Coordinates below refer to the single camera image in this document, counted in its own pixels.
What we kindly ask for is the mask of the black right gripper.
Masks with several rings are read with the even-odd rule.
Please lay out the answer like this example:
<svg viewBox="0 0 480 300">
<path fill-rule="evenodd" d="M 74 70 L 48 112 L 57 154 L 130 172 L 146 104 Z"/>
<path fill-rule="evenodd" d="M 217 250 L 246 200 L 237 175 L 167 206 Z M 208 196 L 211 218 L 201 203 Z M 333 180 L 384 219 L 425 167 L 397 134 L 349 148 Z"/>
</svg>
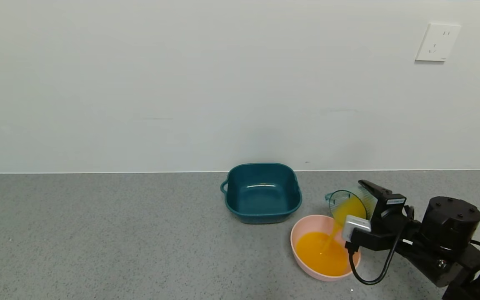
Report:
<svg viewBox="0 0 480 300">
<path fill-rule="evenodd" d="M 372 230 L 404 230 L 415 220 L 415 207 L 406 204 L 406 196 L 365 179 L 358 183 L 377 200 L 371 218 Z"/>
</svg>

